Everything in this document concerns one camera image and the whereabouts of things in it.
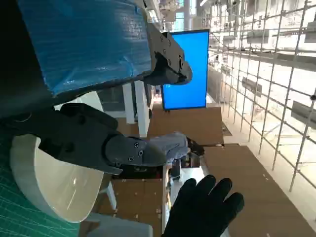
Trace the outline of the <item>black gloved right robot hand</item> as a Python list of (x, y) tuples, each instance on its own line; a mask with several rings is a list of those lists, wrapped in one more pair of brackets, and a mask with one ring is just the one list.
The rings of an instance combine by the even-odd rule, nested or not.
[(163, 237), (219, 237), (244, 208), (244, 197), (229, 195), (230, 178), (219, 182), (209, 174), (188, 179), (170, 210)]

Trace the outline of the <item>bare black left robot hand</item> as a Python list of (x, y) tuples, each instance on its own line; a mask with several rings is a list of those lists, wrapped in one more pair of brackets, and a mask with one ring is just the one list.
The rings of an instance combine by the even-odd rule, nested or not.
[(113, 117), (74, 99), (138, 80), (191, 79), (183, 49), (131, 1), (0, 3), (0, 133), (34, 135), (60, 161), (113, 175), (121, 164), (164, 165), (155, 146), (124, 136)]

